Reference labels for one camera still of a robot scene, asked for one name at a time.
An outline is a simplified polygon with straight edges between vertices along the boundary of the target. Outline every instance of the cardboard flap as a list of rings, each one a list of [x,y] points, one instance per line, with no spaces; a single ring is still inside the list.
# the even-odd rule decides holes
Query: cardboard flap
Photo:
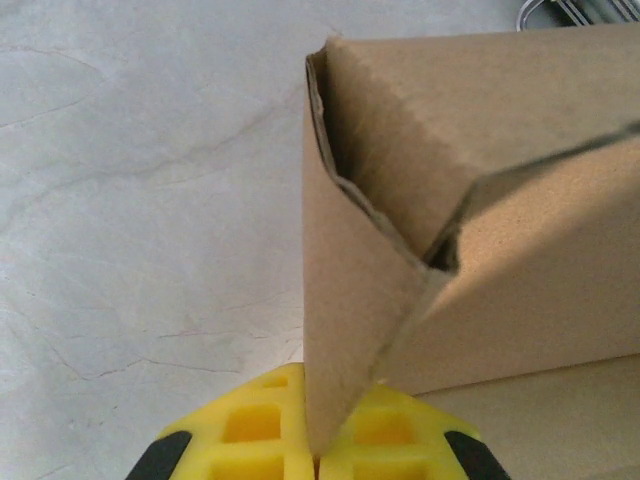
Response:
[[[315,453],[456,272],[462,219],[597,139],[633,133],[634,58],[640,25],[330,39],[308,58],[304,356]]]
[[[322,68],[310,58],[311,75],[314,65]],[[413,257],[392,225],[372,221],[367,199],[337,176],[313,78],[304,115],[304,361],[309,443],[321,454],[450,275]]]
[[[338,172],[419,257],[476,181],[640,118],[638,24],[331,38],[326,50]]]

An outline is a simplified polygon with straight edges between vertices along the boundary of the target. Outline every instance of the brown cardboard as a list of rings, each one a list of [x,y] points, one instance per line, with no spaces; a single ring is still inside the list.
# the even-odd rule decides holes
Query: brown cardboard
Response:
[[[639,25],[330,39],[307,69],[314,451],[383,377],[640,353]]]

